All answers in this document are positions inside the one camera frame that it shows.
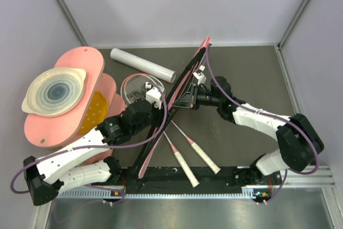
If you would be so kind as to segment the pink white badminton racket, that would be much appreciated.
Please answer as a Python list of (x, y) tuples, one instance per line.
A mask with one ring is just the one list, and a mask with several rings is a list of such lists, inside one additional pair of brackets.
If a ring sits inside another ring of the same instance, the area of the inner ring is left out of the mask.
[[(130, 75), (123, 81), (121, 85), (121, 97), (123, 98), (126, 106), (138, 99), (145, 99), (146, 82), (150, 82), (153, 86), (163, 86), (163, 83), (161, 83), (158, 79), (145, 73), (136, 73)], [(193, 188), (199, 185), (196, 177), (192, 178), (192, 181), (190, 180), (190, 178), (188, 178), (188, 180), (190, 181)]]
[[(203, 161), (210, 167), (210, 169), (217, 174), (220, 171), (220, 168), (215, 162), (203, 151), (203, 149), (196, 143), (194, 142), (190, 137), (188, 137), (180, 128), (179, 126), (171, 120), (171, 123), (179, 130), (179, 132), (185, 137), (185, 139), (189, 142), (190, 146), (194, 149), (194, 151), (203, 159)], [(158, 145), (160, 139), (162, 136), (165, 136), (167, 139), (168, 143), (170, 144), (170, 147), (174, 153), (174, 156), (176, 157), (178, 163), (181, 165), (182, 169), (184, 170), (186, 176), (190, 178), (192, 181), (192, 178), (194, 178), (194, 174), (191, 171), (190, 167), (188, 166), (187, 162), (184, 160), (180, 152), (177, 150), (177, 148), (174, 146), (174, 144), (170, 141), (169, 137), (167, 134), (163, 131), (162, 135), (160, 135), (157, 140), (155, 141), (150, 153), (147, 155), (145, 161), (143, 162), (143, 165), (138, 173), (138, 178), (142, 179), (145, 175), (145, 172), (148, 168), (148, 164), (151, 160), (151, 157), (153, 155), (153, 152)]]

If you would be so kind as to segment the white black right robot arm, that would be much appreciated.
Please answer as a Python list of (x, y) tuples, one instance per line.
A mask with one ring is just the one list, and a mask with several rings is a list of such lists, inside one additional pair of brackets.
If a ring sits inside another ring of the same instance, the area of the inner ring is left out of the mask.
[(217, 76), (211, 86), (191, 83), (173, 107), (197, 110), (201, 105), (216, 107), (225, 121), (242, 125), (266, 134), (277, 141), (279, 148), (258, 157), (250, 165), (250, 177), (264, 183), (270, 174), (291, 169), (302, 172), (324, 150), (324, 144), (309, 120), (302, 114), (276, 116), (257, 109), (233, 96), (227, 79)]

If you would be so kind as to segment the white shuttlecock tube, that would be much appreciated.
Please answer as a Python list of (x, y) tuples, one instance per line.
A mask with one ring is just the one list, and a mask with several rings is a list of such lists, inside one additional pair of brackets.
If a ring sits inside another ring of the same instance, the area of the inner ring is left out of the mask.
[(176, 78), (175, 71), (117, 48), (111, 50), (110, 58), (168, 83), (173, 83)]

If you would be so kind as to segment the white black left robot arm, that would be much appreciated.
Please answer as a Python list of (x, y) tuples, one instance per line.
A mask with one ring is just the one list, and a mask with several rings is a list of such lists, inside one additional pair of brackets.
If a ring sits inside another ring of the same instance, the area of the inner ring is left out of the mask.
[(106, 157), (91, 165), (87, 159), (109, 149), (125, 149), (132, 136), (143, 129), (167, 120), (167, 104), (138, 99), (120, 115), (106, 118), (80, 139), (50, 155), (23, 161), (23, 173), (33, 205), (54, 200), (60, 193), (92, 183), (116, 184), (121, 179), (121, 167), (116, 159)]

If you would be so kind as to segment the pink racket cover bag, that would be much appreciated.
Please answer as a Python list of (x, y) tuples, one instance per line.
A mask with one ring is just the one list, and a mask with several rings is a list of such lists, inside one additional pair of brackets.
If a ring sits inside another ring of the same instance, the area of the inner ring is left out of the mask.
[[(211, 40), (211, 37), (206, 37), (205, 40), (200, 44), (194, 57), (176, 79), (173, 88), (168, 93), (166, 99), (168, 104), (168, 116), (165, 125), (162, 127), (163, 130), (166, 129), (168, 123), (171, 121), (177, 111), (177, 108), (172, 107), (174, 101), (183, 95), (188, 89), (189, 84), (194, 79), (193, 73), (197, 71), (202, 64), (206, 47), (211, 43)], [(142, 179), (144, 177), (154, 149), (160, 141), (162, 133), (163, 131), (154, 136), (147, 144), (143, 146), (142, 150), (140, 151), (133, 167), (131, 168), (131, 173), (136, 178)]]

